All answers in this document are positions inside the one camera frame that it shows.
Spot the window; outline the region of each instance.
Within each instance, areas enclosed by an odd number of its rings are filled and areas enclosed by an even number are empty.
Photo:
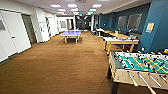
[[[126,16],[120,16],[118,19],[118,28],[126,28],[125,27],[125,20],[126,20]]]
[[[127,29],[138,30],[142,14],[134,14],[129,16]]]
[[[5,27],[4,27],[4,25],[3,25],[2,20],[0,20],[0,30],[2,30],[2,31],[4,31],[4,30],[5,30]]]

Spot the foosball rod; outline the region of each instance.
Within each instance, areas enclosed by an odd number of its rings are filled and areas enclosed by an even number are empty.
[[[166,78],[164,78],[162,75],[159,75],[167,84],[168,84],[168,81],[166,80]]]
[[[156,94],[156,92],[150,87],[150,85],[146,82],[146,80],[142,77],[142,75],[138,72],[138,75],[141,77],[141,79],[144,81],[144,83],[148,86],[148,89],[151,91],[152,94]]]
[[[130,72],[129,71],[127,71],[127,72],[128,72],[128,75],[130,76],[134,86],[138,86],[138,84],[135,82],[134,78],[131,76]]]
[[[162,87],[161,84],[158,81],[156,81],[156,79],[150,73],[148,75],[159,87]]]

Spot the wooden table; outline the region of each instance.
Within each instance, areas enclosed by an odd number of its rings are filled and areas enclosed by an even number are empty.
[[[103,37],[103,39],[105,40],[105,48],[104,49],[105,49],[105,51],[107,51],[107,55],[110,54],[110,49],[111,49],[112,44],[131,44],[131,47],[129,50],[129,52],[131,53],[134,48],[134,44],[138,44],[138,42],[139,42],[139,40],[122,40],[122,39],[117,39],[116,37],[114,37],[114,38]]]

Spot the ceiling light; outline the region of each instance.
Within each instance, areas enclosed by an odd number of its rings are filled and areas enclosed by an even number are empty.
[[[78,8],[75,8],[75,9],[71,9],[71,11],[78,11]]]
[[[93,12],[87,12],[88,14],[92,14]]]
[[[86,14],[86,15],[92,15],[92,14]]]
[[[98,1],[109,1],[109,0],[98,0]]]
[[[64,14],[64,12],[57,12],[57,13],[59,13],[59,14]]]
[[[92,7],[93,8],[100,8],[102,5],[101,4],[94,4]]]
[[[96,11],[96,9],[89,9],[89,11]]]
[[[65,9],[58,9],[58,11],[66,11]]]
[[[62,15],[67,15],[67,14],[62,14]]]
[[[61,7],[61,6],[58,5],[58,4],[51,4],[50,6],[51,6],[51,7]]]
[[[76,8],[77,7],[76,4],[68,4],[67,6],[70,7],[70,8]]]
[[[79,12],[73,12],[73,14],[79,14]]]

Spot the doorway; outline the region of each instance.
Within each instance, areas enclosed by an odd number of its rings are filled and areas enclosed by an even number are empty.
[[[48,34],[49,34],[49,37],[51,37],[51,30],[50,30],[50,25],[49,25],[49,19],[47,17],[45,17],[45,19],[46,19]]]
[[[67,29],[68,30],[73,30],[74,29],[73,19],[67,19]]]
[[[22,14],[22,19],[31,44],[37,43],[30,15]]]

